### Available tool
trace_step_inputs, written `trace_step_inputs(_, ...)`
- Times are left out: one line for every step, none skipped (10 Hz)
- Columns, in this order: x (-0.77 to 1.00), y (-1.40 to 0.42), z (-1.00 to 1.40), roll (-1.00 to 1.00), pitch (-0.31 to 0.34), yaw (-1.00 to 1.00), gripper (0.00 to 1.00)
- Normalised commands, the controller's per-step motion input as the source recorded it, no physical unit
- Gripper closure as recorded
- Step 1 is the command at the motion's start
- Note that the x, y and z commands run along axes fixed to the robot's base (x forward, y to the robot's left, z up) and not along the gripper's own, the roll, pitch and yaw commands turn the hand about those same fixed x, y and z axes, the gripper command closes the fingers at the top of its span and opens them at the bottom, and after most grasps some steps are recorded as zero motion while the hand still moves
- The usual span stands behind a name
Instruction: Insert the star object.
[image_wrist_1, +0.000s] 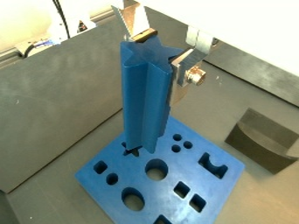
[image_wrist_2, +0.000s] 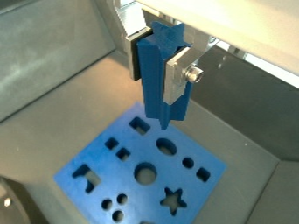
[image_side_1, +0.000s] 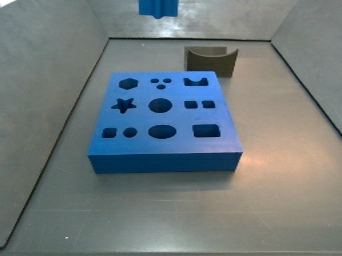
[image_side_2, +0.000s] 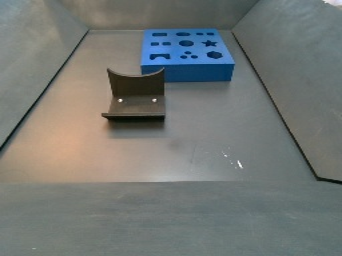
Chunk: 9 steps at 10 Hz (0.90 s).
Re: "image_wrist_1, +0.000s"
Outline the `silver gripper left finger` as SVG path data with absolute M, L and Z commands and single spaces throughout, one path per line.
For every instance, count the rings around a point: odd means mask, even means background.
M 112 10 L 124 27 L 127 41 L 144 43 L 158 34 L 158 30 L 150 26 L 146 7 L 140 3 L 132 3 L 122 8 L 112 6 Z

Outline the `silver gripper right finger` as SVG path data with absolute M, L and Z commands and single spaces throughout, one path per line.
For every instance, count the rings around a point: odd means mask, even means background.
M 202 70 L 202 61 L 219 40 L 201 29 L 188 26 L 186 42 L 191 47 L 171 60 L 170 105 L 174 105 L 186 96 L 191 84 L 199 86 L 205 82 L 207 73 Z

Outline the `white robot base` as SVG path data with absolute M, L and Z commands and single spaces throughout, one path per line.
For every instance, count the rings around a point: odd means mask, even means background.
M 96 27 L 90 19 L 88 0 L 20 0 L 18 3 L 16 48 L 27 58 L 36 48 L 59 45 Z

